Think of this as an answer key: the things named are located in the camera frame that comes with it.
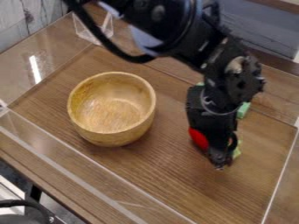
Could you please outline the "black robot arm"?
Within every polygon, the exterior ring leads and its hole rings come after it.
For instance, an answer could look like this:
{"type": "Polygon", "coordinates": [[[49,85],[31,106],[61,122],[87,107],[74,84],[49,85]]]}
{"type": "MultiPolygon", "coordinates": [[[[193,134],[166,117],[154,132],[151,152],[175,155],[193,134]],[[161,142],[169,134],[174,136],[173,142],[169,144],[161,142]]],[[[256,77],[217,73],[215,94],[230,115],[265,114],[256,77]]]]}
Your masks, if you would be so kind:
{"type": "Polygon", "coordinates": [[[142,50],[137,56],[110,40],[78,0],[62,1],[119,58],[143,64],[171,57],[203,75],[187,90],[189,132],[214,167],[230,166],[240,149],[238,113],[268,80],[258,58],[221,23],[219,0],[97,0],[129,24],[142,50]]]}

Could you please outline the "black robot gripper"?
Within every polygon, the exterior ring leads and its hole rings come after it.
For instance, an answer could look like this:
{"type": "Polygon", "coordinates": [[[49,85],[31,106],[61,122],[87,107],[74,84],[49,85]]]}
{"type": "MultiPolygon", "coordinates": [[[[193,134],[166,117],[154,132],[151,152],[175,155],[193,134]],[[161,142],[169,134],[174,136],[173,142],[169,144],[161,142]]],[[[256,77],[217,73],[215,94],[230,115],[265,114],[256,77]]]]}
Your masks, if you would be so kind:
{"type": "Polygon", "coordinates": [[[232,166],[234,152],[240,146],[236,133],[237,114],[214,115],[202,106],[203,86],[193,86],[187,91],[186,113],[190,128],[197,129],[209,139],[209,160],[217,170],[232,166]]]}

